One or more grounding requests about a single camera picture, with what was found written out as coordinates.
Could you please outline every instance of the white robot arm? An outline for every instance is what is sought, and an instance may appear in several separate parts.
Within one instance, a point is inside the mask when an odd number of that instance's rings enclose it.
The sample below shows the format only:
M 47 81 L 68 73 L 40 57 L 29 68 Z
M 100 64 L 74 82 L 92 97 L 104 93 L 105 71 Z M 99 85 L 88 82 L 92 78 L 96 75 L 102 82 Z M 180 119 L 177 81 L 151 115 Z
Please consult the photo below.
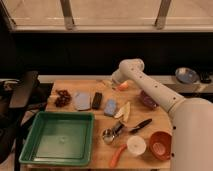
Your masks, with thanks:
M 213 104 L 202 98 L 185 98 L 143 73 L 141 59 L 126 59 L 112 74 L 120 84 L 131 79 L 170 116 L 172 133 L 171 171 L 213 169 Z

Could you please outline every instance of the carrot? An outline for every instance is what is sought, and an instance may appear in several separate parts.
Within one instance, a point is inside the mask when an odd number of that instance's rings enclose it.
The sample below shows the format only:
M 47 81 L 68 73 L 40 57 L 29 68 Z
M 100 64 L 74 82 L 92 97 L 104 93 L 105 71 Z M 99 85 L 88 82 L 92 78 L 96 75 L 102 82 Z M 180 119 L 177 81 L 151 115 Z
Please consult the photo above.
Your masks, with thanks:
M 121 153 L 127 148 L 127 145 L 126 144 L 123 144 L 121 145 L 116 151 L 115 153 L 113 154 L 112 156 L 112 159 L 109 163 L 109 167 L 110 168 L 115 168 L 115 166 L 117 165 L 118 163 L 118 160 L 119 160 L 119 157 L 121 155 Z

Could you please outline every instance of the red food item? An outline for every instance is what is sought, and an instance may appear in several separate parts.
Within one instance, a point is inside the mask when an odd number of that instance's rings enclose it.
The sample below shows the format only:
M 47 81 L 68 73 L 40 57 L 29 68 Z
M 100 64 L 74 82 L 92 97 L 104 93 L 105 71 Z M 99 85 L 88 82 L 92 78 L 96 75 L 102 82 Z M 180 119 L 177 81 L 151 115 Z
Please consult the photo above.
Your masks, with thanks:
M 124 91 L 124 90 L 126 90 L 128 87 L 129 87 L 129 85 L 128 85 L 127 81 L 125 81 L 125 82 L 121 83 L 120 85 L 118 85 L 118 86 L 117 86 L 117 89 L 118 89 L 119 91 Z
M 113 154 L 112 159 L 109 163 L 110 168 L 115 168 L 120 158 L 121 153 L 127 148 L 127 144 L 121 145 Z
M 158 104 L 143 90 L 141 91 L 139 98 L 140 101 L 150 109 L 155 109 L 158 107 Z
M 67 90 L 56 90 L 59 97 L 55 100 L 56 107 L 63 107 L 70 103 L 71 95 Z

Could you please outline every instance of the cup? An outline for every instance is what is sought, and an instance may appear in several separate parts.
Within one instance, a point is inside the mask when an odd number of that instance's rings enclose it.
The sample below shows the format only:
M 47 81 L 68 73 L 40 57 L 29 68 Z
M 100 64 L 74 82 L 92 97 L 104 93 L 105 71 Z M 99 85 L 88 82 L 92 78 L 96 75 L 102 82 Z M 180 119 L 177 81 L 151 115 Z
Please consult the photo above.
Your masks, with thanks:
M 127 149 L 134 157 L 140 156 L 146 151 L 146 142 L 138 135 L 131 136 L 127 140 Z

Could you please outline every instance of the green tray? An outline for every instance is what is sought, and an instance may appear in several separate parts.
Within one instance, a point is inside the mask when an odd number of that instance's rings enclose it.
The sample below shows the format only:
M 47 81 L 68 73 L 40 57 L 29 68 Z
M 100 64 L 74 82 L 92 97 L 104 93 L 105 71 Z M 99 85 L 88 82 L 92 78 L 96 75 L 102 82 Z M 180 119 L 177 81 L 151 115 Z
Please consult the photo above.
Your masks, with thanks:
M 23 164 L 84 166 L 90 161 L 92 113 L 39 112 L 19 157 Z

